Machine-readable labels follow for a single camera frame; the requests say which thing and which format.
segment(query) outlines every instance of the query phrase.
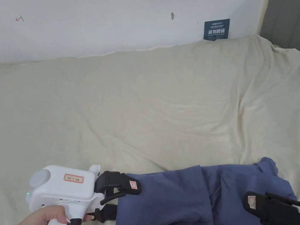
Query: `red-bordered label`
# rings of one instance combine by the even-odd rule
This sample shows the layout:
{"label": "red-bordered label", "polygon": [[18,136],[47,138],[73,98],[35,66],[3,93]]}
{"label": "red-bordered label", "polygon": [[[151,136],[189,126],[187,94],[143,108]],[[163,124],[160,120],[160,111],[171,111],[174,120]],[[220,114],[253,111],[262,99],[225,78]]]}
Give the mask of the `red-bordered label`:
{"label": "red-bordered label", "polygon": [[248,204],[251,209],[256,209],[256,198],[255,195],[248,196]]}
{"label": "red-bordered label", "polygon": [[72,174],[65,174],[64,175],[64,180],[82,184],[84,178],[81,177],[81,176],[76,176],[76,175],[72,175]]}
{"label": "red-bordered label", "polygon": [[135,181],[129,181],[132,189],[137,189],[137,183]]}

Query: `finger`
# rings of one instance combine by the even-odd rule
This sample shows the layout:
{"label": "finger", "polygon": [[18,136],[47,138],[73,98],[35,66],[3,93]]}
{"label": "finger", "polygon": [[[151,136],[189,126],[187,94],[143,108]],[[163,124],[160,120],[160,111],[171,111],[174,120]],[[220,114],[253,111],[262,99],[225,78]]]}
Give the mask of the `finger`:
{"label": "finger", "polygon": [[90,220],[93,220],[95,217],[94,216],[92,216],[92,215],[87,215],[87,214],[85,214],[84,215],[84,218],[82,219],[82,222],[88,222],[88,221],[90,221]]}
{"label": "finger", "polygon": [[57,219],[61,224],[67,224],[70,220],[66,216],[65,208],[61,205],[52,205],[42,208],[47,221]]}

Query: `hand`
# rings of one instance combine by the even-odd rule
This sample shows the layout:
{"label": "hand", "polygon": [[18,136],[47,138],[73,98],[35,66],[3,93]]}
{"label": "hand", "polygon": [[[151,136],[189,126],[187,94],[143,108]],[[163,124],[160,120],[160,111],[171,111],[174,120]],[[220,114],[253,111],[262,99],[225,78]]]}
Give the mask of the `hand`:
{"label": "hand", "polygon": [[[57,219],[61,224],[67,224],[70,220],[67,218],[65,208],[61,205],[52,205],[40,208],[26,217],[19,225],[47,225],[51,219]],[[94,216],[85,215],[82,222],[94,219]]]}

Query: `white handheld device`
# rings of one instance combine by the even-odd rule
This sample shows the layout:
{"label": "white handheld device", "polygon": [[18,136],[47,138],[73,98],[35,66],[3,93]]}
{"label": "white handheld device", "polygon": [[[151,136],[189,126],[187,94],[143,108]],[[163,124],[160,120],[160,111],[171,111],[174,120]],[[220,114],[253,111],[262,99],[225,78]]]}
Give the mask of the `white handheld device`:
{"label": "white handheld device", "polygon": [[[105,207],[105,204],[126,194],[140,194],[141,184],[124,173],[105,171],[100,176],[99,174],[100,165],[92,165],[88,171],[46,166],[37,171],[29,181],[33,188],[26,195],[29,210],[33,212],[51,205],[64,206],[66,216],[71,221],[69,225],[81,225],[87,213],[94,215],[102,223],[114,220],[117,206],[108,204]],[[53,219],[48,225],[61,224]]]}

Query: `blue pants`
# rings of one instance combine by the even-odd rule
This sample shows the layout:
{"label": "blue pants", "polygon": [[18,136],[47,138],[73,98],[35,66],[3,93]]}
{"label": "blue pants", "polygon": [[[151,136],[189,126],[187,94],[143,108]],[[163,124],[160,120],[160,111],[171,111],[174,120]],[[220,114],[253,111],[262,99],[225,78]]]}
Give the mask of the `blue pants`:
{"label": "blue pants", "polygon": [[274,193],[296,200],[275,162],[253,165],[194,166],[153,174],[129,174],[142,184],[140,195],[118,201],[117,225],[259,225],[243,208],[247,191]]}

